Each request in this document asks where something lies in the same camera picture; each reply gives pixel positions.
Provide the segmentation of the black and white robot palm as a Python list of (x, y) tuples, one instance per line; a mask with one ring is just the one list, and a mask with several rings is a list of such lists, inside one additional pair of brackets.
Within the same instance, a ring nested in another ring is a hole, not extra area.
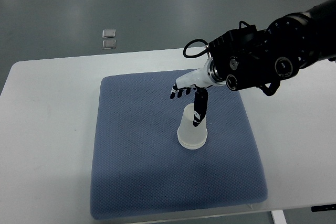
[(180, 98), (183, 95), (183, 89), (186, 89), (185, 94), (189, 95), (191, 88), (198, 88), (194, 97), (194, 127), (198, 127), (206, 117), (208, 92), (205, 88), (214, 84), (207, 70), (208, 67), (205, 65), (202, 68), (180, 76), (176, 79), (170, 93), (170, 99), (174, 99), (176, 94), (177, 98)]

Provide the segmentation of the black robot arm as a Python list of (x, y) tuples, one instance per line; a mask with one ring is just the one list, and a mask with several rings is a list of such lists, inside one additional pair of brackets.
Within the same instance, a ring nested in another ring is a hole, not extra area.
[(195, 91), (194, 126), (205, 119), (210, 87), (256, 87), (271, 96), (300, 69), (335, 61), (335, 0), (285, 15), (264, 30), (242, 21), (237, 29), (206, 42), (204, 54), (204, 67), (177, 78), (170, 94), (179, 98)]

